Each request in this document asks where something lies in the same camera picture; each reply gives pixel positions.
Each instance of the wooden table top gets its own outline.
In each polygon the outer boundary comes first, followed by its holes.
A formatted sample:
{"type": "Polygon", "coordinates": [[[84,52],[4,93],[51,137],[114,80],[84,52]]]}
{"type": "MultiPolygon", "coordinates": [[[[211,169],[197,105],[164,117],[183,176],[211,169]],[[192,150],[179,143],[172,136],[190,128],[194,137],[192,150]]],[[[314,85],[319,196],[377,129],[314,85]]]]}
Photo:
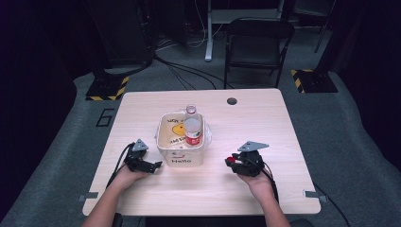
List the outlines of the wooden table top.
{"type": "Polygon", "coordinates": [[[124,147],[137,139],[148,145],[145,161],[164,161],[121,196],[117,212],[125,216],[243,216],[262,215],[262,209],[224,159],[247,141],[269,144],[259,150],[276,181],[285,214],[316,214],[315,191],[286,104],[277,89],[238,89],[126,93],[92,182],[83,214],[89,215],[105,190],[124,147]],[[236,105],[227,103],[235,98],[236,105]],[[159,152],[155,135],[162,116],[194,103],[212,132],[203,164],[171,167],[159,152]]]}

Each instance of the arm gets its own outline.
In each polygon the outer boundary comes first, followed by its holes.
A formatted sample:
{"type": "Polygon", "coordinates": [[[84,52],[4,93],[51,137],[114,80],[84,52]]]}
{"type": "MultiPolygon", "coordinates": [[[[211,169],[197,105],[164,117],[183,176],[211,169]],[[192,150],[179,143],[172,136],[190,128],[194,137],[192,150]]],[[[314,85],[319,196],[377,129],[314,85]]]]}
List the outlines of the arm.
{"type": "Polygon", "coordinates": [[[123,166],[109,187],[106,188],[91,214],[82,223],[82,227],[111,227],[121,193],[136,180],[147,175],[144,172],[131,172],[127,166],[123,166]]]}
{"type": "Polygon", "coordinates": [[[287,218],[274,197],[270,180],[265,175],[247,177],[237,174],[237,176],[248,185],[262,207],[267,227],[289,227],[287,218]]]}

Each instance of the clear plastic bottle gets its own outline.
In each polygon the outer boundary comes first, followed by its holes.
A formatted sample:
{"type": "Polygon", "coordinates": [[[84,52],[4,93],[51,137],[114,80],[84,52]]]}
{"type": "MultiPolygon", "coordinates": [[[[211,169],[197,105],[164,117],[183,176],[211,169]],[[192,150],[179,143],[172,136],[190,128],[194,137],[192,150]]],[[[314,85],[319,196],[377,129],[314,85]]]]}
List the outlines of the clear plastic bottle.
{"type": "Polygon", "coordinates": [[[201,116],[198,114],[197,107],[194,104],[186,106],[183,128],[185,129],[185,141],[187,144],[194,146],[201,141],[201,116]]]}

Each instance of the yellow cartoon face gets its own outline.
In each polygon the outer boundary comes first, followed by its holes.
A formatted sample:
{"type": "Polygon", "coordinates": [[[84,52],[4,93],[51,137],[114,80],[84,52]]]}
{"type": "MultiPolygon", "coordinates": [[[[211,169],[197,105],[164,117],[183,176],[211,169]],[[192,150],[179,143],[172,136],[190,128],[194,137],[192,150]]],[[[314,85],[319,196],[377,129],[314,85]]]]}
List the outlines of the yellow cartoon face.
{"type": "Polygon", "coordinates": [[[183,123],[176,125],[173,127],[173,132],[177,135],[183,136],[185,135],[185,130],[183,129],[183,123]]]}

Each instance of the red component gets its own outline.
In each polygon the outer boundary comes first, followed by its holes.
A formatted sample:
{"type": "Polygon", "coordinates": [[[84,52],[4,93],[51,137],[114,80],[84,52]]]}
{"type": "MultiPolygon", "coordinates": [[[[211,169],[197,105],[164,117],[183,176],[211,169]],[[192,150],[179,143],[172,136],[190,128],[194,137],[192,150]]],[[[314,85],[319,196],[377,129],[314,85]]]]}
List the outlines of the red component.
{"type": "Polygon", "coordinates": [[[233,158],[233,157],[228,157],[227,160],[232,162],[232,163],[235,163],[235,158],[233,158]]]}

